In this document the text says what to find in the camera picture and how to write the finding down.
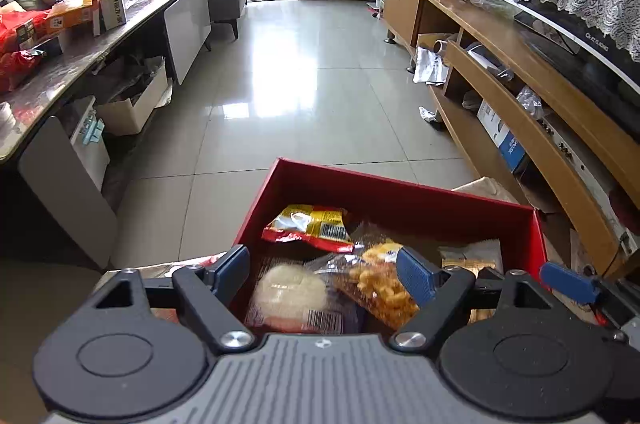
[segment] wooden shelf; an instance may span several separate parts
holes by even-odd
[[[476,177],[496,179],[520,204],[528,206],[529,202],[518,181],[478,118],[445,97],[439,88],[428,88],[451,137]]]
[[[449,43],[446,59],[511,129],[580,234],[593,266],[602,273],[618,253],[618,239],[580,176],[510,91],[460,45]]]
[[[462,0],[427,1],[484,44],[546,101],[591,148],[640,208],[640,145],[630,135],[534,54],[522,41],[513,22]]]

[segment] product box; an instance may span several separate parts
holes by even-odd
[[[494,109],[489,106],[489,103],[484,100],[478,111],[478,119],[482,123],[484,130],[491,136],[495,146],[500,150],[509,169],[514,171],[525,155],[522,145],[513,137],[509,127],[502,122]]]
[[[20,50],[33,48],[36,45],[36,30],[33,27],[33,20],[29,19],[21,26],[15,28],[17,45]]]
[[[98,8],[98,0],[83,0],[77,7],[68,6],[53,8],[46,19],[47,34],[58,32],[68,27],[78,26],[94,20],[94,11]]]
[[[127,23],[127,10],[124,0],[100,0],[100,12],[106,30]]]
[[[167,86],[166,70],[163,64],[135,104],[127,98],[124,101],[97,106],[95,111],[103,120],[105,130],[113,135],[140,133]]]

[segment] cardboard box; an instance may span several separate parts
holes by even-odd
[[[494,109],[489,106],[489,103],[484,100],[482,100],[478,111],[478,119],[482,123],[484,130],[491,136],[495,146],[500,150],[509,169],[514,171],[525,156],[522,145],[513,137],[509,127],[502,122]]]
[[[100,0],[100,12],[106,30],[127,23],[127,10],[124,0]]]
[[[46,19],[47,34],[93,21],[94,11],[97,8],[98,0],[84,0],[81,6],[65,8],[64,10],[49,14]]]
[[[95,111],[104,121],[105,129],[113,135],[140,133],[167,86],[166,70],[163,64],[135,105],[131,104],[130,99],[126,99],[97,106]]]

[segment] yellow snack package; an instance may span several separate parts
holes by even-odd
[[[350,253],[353,242],[342,221],[345,213],[341,209],[311,204],[289,205],[263,229],[262,239],[268,242],[299,240],[330,253]]]

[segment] barcode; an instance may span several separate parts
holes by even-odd
[[[342,314],[309,310],[306,325],[322,334],[342,334]]]
[[[334,226],[326,222],[320,222],[320,236],[325,239],[348,242],[347,230],[343,226]]]

